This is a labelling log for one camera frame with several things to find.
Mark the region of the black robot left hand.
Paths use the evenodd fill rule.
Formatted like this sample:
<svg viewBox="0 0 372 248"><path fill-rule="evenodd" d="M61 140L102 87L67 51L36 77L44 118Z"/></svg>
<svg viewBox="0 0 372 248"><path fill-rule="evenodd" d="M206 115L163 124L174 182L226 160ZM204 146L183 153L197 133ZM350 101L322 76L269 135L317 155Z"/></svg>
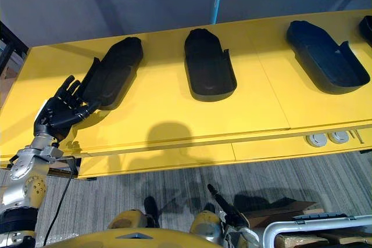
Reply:
<svg viewBox="0 0 372 248"><path fill-rule="evenodd" d="M64 140L73 125L95 112L100 103L85 103L78 94L81 82L68 76L53 97L49 98L38 113L33 135L47 134L58 142Z"/></svg>

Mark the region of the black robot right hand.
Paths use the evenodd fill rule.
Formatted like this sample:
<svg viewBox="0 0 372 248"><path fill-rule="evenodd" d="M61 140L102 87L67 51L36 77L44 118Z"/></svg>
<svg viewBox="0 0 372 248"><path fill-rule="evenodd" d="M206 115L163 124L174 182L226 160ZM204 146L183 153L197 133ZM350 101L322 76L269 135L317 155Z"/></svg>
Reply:
<svg viewBox="0 0 372 248"><path fill-rule="evenodd" d="M223 239L224 247L260 247L257 233L250 230L248 219L220 194L212 185L208 191L224 212Z"/></svg>

